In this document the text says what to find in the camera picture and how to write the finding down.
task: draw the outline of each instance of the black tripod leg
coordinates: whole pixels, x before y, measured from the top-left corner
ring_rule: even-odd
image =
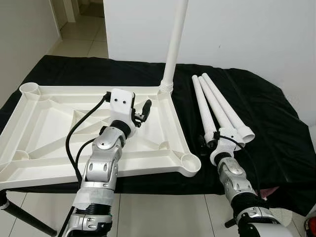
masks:
[[[229,220],[228,222],[225,222],[224,225],[225,225],[226,228],[230,228],[230,227],[232,227],[232,226],[234,226],[236,224],[237,224],[236,220],[233,218],[233,219]]]
[[[36,229],[50,235],[55,236],[57,235],[57,231],[53,230],[48,225],[44,224],[39,219],[35,218],[22,208],[18,207],[14,203],[11,203],[7,198],[5,192],[0,192],[0,207],[2,210],[6,211],[7,213],[10,213],[11,215],[19,218],[20,220],[28,223],[29,225],[35,227]]]

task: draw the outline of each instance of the white plastic tray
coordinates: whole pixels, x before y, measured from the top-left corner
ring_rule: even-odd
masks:
[[[66,136],[113,88],[38,86],[32,82],[22,85],[23,95],[0,136],[0,190],[76,181],[66,154]],[[189,151],[170,94],[159,94],[158,87],[115,88],[135,93],[136,111],[141,112],[147,99],[152,101],[147,121],[126,141],[118,175],[177,171],[194,176],[201,163]],[[84,142],[97,137],[100,128],[109,125],[109,116],[109,103],[104,103],[76,130],[70,143],[74,157]],[[91,145],[82,151],[81,173],[91,153]]]

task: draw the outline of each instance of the black tablecloth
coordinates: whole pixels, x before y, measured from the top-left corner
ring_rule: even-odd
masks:
[[[44,56],[23,83],[158,86],[163,70],[163,63]],[[270,204],[306,215],[316,202],[316,156],[308,127],[299,120],[278,87],[239,69],[177,65],[172,100],[189,148],[199,156],[202,168],[193,178],[176,172],[118,178],[116,192],[175,195],[223,193],[216,168],[210,163],[209,152],[201,156],[198,141],[204,132],[191,76],[204,72],[210,75],[240,118],[255,132],[256,138],[246,145],[246,149],[258,168],[261,187],[279,186],[269,196]],[[14,92],[0,110],[0,131],[20,96],[18,90]],[[255,187],[253,168],[243,151],[235,152],[235,157]]]

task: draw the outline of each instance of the white rod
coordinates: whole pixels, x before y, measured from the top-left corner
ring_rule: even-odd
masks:
[[[242,137],[245,143],[248,143],[252,141],[255,138],[255,134],[250,129],[250,127],[246,126],[243,121],[240,119],[240,117],[236,114],[234,109],[230,106],[228,101],[225,99],[225,97],[222,95],[222,93],[219,91],[219,89],[216,87],[214,82],[211,80],[211,78],[208,76],[208,74],[203,73],[202,74],[204,80],[208,84],[209,88],[215,95],[216,99],[218,100],[219,104],[222,106],[223,110],[225,111],[227,117],[233,124],[234,128],[237,129],[237,132]]]
[[[206,84],[203,77],[198,77],[199,83],[202,86],[204,95],[207,98],[208,103],[210,104],[212,111],[214,112],[217,121],[221,127],[231,128],[233,129],[232,123],[229,121],[227,115],[225,114],[224,110],[222,109],[221,105],[218,103],[217,99],[215,98],[213,92]]]
[[[188,8],[188,1],[189,0],[179,0],[178,2],[169,44],[166,66],[164,68],[163,78],[160,83],[161,92],[170,93],[173,90],[173,75],[177,63],[181,36]]]
[[[204,132],[205,132],[204,139],[206,143],[208,144],[210,141],[213,140],[214,132],[216,132],[216,127],[212,119],[211,112],[208,108],[207,101],[203,94],[201,85],[198,81],[198,77],[196,75],[192,76],[192,81],[194,85],[194,90],[196,91],[197,103],[198,103],[198,107],[199,107],[199,111],[201,114],[202,123],[204,127]]]

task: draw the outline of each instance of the bundle of white tubes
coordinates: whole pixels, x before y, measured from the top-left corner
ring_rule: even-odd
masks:
[[[246,143],[255,138],[253,131],[243,123],[208,74],[203,73],[201,77],[194,75],[192,76],[192,81],[205,132],[204,138],[207,144],[214,140],[213,133],[216,131],[216,128],[206,99],[210,104],[220,126],[237,130],[240,137],[236,138],[236,141],[240,145],[244,147]]]

